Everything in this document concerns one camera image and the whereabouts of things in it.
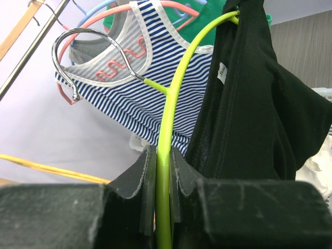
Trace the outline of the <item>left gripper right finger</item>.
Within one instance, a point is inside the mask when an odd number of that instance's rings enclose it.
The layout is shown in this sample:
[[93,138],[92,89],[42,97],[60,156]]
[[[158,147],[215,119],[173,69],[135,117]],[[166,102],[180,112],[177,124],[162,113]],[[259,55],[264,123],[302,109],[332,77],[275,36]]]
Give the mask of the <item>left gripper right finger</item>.
[[174,248],[331,248],[331,213],[310,184],[207,179],[170,152]]

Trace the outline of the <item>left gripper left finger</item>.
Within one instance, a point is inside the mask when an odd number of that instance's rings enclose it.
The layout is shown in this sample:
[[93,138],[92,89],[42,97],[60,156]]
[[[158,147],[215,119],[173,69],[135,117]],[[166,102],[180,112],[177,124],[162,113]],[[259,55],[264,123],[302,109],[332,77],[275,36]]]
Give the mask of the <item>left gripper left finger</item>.
[[154,248],[156,148],[109,184],[1,187],[1,248]]

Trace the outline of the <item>lime green hanger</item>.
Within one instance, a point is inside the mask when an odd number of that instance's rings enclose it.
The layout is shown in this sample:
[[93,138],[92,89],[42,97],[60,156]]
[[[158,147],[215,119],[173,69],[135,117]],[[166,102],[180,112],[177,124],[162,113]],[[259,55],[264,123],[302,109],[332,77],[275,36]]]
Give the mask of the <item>lime green hanger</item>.
[[62,33],[52,45],[51,48],[52,62],[58,73],[65,79],[65,81],[68,82],[68,84],[72,88],[73,101],[79,100],[77,86],[73,83],[71,78],[66,74],[66,72],[60,66],[58,60],[58,47],[65,38],[67,38],[72,34],[78,34],[78,33],[92,33],[105,38],[112,45],[114,45],[116,49],[119,51],[129,73],[134,78],[153,87],[154,89],[162,92],[165,95],[165,106],[163,110],[163,116],[162,116],[158,145],[157,145],[156,200],[155,200],[157,248],[172,248],[170,194],[169,194],[170,150],[171,150],[171,140],[172,140],[175,110],[186,69],[189,65],[189,62],[195,50],[197,49],[202,39],[213,28],[217,27],[221,23],[224,23],[226,21],[231,21],[234,24],[239,24],[239,19],[238,19],[239,14],[240,14],[239,10],[225,13],[220,17],[211,21],[197,34],[197,36],[193,39],[193,41],[190,43],[189,47],[185,51],[182,59],[180,60],[169,87],[165,87],[161,84],[158,84],[157,82],[150,80],[146,77],[143,77],[140,74],[138,74],[136,71],[134,71],[121,46],[116,41],[114,41],[109,35],[102,33],[98,30],[91,28],[73,28]]

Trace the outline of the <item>yellow plastic hanger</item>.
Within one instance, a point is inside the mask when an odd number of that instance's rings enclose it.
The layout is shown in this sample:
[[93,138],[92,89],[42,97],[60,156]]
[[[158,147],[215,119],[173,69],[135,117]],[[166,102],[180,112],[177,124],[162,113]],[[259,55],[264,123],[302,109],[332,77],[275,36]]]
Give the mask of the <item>yellow plastic hanger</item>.
[[51,167],[48,165],[28,161],[25,159],[9,156],[9,155],[5,155],[5,154],[1,154],[1,159],[10,161],[12,163],[18,164],[20,166],[23,166],[23,167],[26,167],[29,169],[38,170],[38,171],[55,174],[55,175],[59,175],[59,176],[64,176],[64,177],[68,177],[68,178],[78,179],[78,180],[85,181],[85,182],[98,183],[98,184],[109,184],[111,182],[110,180],[103,179],[100,177],[83,174],[83,173],[79,173],[79,172],[74,172],[74,171],[70,171],[70,170],[60,169],[60,168],[56,168],[56,167]]

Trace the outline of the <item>black tank top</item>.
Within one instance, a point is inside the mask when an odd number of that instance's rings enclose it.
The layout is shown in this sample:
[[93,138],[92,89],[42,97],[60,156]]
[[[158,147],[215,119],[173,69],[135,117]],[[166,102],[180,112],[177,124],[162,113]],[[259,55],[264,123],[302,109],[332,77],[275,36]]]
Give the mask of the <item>black tank top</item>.
[[294,180],[331,126],[331,103],[277,62],[263,1],[227,1],[185,159],[206,178]]

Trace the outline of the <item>blue white striped tank top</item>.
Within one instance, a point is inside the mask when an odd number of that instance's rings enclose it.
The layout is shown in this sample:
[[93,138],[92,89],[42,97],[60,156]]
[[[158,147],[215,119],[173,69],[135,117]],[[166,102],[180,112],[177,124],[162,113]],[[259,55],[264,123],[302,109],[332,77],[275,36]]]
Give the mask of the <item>blue white striped tank top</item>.
[[[159,1],[131,2],[117,43],[135,72],[165,87],[171,84],[189,43],[169,20]],[[172,145],[185,153],[200,111],[213,47],[198,47],[179,92]],[[159,137],[165,96],[134,78],[114,46],[90,61],[66,67],[79,95],[152,145]]]

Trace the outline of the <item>pink hanger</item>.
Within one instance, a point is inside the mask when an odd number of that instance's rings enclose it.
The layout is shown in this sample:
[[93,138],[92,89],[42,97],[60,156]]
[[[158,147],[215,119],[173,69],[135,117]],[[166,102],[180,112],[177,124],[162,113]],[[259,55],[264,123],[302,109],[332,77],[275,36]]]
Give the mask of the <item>pink hanger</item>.
[[[155,54],[143,49],[146,39],[140,36],[136,35],[136,48],[120,45],[132,68],[143,77],[168,86],[185,52]],[[86,63],[66,67],[64,71],[77,86],[79,96],[96,108],[116,105],[121,108],[154,109],[164,106],[163,93],[131,76],[116,47]]]

